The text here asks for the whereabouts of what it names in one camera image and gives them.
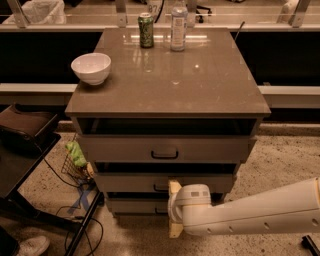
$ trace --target drawer handle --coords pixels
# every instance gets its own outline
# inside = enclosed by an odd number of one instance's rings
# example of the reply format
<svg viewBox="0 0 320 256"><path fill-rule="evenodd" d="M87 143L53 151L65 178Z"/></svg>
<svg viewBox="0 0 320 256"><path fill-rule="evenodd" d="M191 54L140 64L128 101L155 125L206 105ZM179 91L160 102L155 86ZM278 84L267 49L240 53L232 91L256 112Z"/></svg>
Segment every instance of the drawer handle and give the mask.
<svg viewBox="0 0 320 256"><path fill-rule="evenodd" d="M179 156L179 152L176 151L176 154L174 156L168 156L168 155L160 155L155 153L153 150L151 151L151 157L153 159L161 159L161 160L173 160L173 159L177 159Z"/></svg>
<svg viewBox="0 0 320 256"><path fill-rule="evenodd" d="M156 207L156 208L154 208L154 212L155 212L157 215L168 215L168 212L165 212L165 211L163 211L163 212L158 211L158 208L157 208L157 207Z"/></svg>
<svg viewBox="0 0 320 256"><path fill-rule="evenodd" d="M153 190L156 192L166 192L168 193L168 189L158 189L157 186L155 184L153 184Z"/></svg>

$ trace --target white bowl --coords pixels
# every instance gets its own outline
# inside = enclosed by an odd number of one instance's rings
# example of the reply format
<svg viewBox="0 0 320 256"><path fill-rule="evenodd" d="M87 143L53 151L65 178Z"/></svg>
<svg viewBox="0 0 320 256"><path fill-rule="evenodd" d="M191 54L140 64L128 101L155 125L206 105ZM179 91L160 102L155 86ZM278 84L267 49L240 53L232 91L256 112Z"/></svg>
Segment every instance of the white bowl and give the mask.
<svg viewBox="0 0 320 256"><path fill-rule="evenodd" d="M103 53L88 53L74 59L71 68L81 81L99 85L110 73L111 59Z"/></svg>

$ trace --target countertop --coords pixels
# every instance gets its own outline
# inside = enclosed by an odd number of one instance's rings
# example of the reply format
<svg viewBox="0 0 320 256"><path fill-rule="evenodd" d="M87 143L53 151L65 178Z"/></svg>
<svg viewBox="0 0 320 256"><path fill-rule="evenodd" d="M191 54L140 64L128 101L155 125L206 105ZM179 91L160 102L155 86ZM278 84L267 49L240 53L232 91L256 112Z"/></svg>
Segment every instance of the countertop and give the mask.
<svg viewBox="0 0 320 256"><path fill-rule="evenodd" d="M138 28L107 28L95 52L109 55L103 84L80 82L68 116L265 117L270 109L227 29L187 30L186 49L170 50L170 29L154 28L153 48Z"/></svg>

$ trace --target green cloth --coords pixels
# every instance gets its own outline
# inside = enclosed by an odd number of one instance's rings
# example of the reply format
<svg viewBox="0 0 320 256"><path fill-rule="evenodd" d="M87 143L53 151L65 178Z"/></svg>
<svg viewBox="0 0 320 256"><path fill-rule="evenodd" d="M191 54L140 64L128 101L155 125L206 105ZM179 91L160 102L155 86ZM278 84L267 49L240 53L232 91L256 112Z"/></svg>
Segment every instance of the green cloth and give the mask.
<svg viewBox="0 0 320 256"><path fill-rule="evenodd" d="M69 141L66 144L66 149L71 156L71 160L73 161L76 167L84 167L87 165L87 161L82 153L80 145L76 141Z"/></svg>

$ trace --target white container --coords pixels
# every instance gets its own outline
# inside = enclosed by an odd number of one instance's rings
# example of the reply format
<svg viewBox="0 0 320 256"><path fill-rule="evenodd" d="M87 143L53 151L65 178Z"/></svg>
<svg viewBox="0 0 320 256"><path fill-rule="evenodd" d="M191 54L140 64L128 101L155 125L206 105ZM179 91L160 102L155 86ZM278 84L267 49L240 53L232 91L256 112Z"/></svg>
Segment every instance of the white container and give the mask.
<svg viewBox="0 0 320 256"><path fill-rule="evenodd" d="M103 53L88 53L71 63L76 76L89 85L99 85L109 76L111 59Z"/></svg>
<svg viewBox="0 0 320 256"><path fill-rule="evenodd" d="M171 12L172 51L183 51L186 43L188 9L184 0L177 0Z"/></svg>

